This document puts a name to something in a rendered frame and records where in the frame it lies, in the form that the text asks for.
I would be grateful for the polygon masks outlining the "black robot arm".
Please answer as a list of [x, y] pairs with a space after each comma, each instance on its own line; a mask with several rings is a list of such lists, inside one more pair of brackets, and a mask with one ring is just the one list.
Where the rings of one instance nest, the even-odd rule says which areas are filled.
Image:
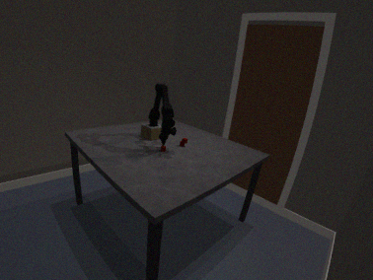
[[[158, 123], [157, 119], [159, 119], [159, 116], [160, 116], [160, 112], [159, 112], [158, 108], [159, 108], [160, 100], [161, 100], [161, 97], [162, 97], [162, 104], [163, 104], [162, 108], [161, 108], [161, 112], [162, 112], [162, 116], [163, 116], [162, 124], [166, 124], [168, 127], [170, 127], [168, 129], [168, 132], [175, 136], [177, 130], [176, 130], [176, 127], [174, 127], [175, 126], [175, 122], [173, 121], [174, 111], [173, 111], [172, 105], [169, 103], [167, 85], [157, 84], [155, 86], [155, 89], [156, 89], [157, 95], [156, 95], [154, 108], [151, 109], [150, 114], [149, 114], [150, 120], [149, 120], [148, 125], [158, 126], [157, 125], [157, 123]], [[174, 128], [171, 128], [171, 127], [174, 127]], [[167, 133], [167, 134], [169, 134], [169, 133]]]

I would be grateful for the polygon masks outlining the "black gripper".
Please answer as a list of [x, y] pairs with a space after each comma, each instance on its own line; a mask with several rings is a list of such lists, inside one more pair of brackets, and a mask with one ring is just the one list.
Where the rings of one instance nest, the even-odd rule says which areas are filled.
[[[168, 139], [168, 137], [170, 135], [170, 133], [168, 132], [168, 129], [170, 127], [168, 127], [166, 124], [162, 124], [161, 127], [162, 127], [162, 129], [161, 129], [162, 133], [159, 134], [159, 138], [161, 139], [162, 145], [164, 146], [165, 143], [166, 143], [166, 140]], [[169, 133], [169, 134], [167, 134], [167, 133]]]

